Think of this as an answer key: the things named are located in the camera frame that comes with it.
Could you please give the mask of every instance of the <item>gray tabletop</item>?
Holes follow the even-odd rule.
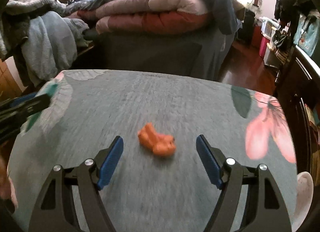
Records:
[[[68,70],[46,87],[51,84],[57,84],[51,106],[17,137],[9,161],[19,203],[14,217],[24,230],[50,169],[79,165],[116,135],[123,137],[124,152],[100,195],[117,231],[204,230],[220,191],[210,184],[196,152],[200,134],[242,165],[265,163],[292,219],[296,165],[282,109],[273,97],[217,82],[132,71]],[[157,158],[139,145],[137,131],[147,122],[175,137],[173,157]],[[80,227],[88,231],[74,192]],[[245,199],[243,186],[232,231],[240,226]]]

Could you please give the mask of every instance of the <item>orange toy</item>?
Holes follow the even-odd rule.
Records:
[[[140,131],[138,138],[141,145],[152,150],[158,156],[170,156],[176,151],[172,135],[159,134],[152,123],[147,123]]]

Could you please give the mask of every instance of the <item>reddish brown floor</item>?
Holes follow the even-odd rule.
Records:
[[[264,66],[259,50],[234,41],[220,70],[219,82],[272,95],[275,77]]]

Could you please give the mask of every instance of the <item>metal bolt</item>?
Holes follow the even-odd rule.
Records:
[[[54,167],[53,167],[53,170],[54,171],[60,171],[61,170],[61,165],[55,165]]]
[[[266,169],[268,169],[268,167],[265,165],[265,164],[260,164],[259,165],[259,168],[261,169],[261,170],[263,170],[263,171],[265,171]]]
[[[93,165],[93,160],[92,159],[86,159],[84,161],[84,164],[87,165],[87,166]]]
[[[227,162],[227,164],[229,164],[229,165],[234,165],[234,164],[236,163],[236,161],[235,161],[233,158],[228,158],[228,159],[226,160],[226,162]]]

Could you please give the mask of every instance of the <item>pink container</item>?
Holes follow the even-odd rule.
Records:
[[[263,58],[264,55],[266,54],[267,43],[269,43],[269,42],[270,42],[270,40],[263,35],[262,40],[261,40],[261,44],[260,44],[260,50],[259,50],[259,55],[261,58]]]

